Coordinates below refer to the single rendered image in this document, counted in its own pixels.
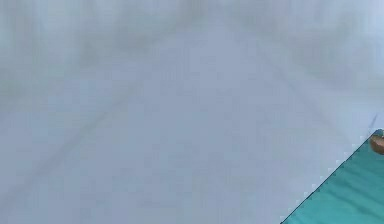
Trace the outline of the teal table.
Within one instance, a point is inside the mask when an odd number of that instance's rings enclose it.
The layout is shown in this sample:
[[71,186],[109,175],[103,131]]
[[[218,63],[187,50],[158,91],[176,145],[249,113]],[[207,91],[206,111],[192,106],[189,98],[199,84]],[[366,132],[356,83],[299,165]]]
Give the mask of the teal table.
[[375,130],[280,224],[384,224],[384,155],[369,140]]

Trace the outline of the brown round object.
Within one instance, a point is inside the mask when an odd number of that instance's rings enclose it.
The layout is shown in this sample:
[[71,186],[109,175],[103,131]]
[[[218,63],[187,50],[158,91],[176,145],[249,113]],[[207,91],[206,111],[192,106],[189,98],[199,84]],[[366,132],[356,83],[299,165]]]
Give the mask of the brown round object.
[[380,155],[384,155],[384,137],[383,136],[373,135],[370,138],[370,145],[374,152]]

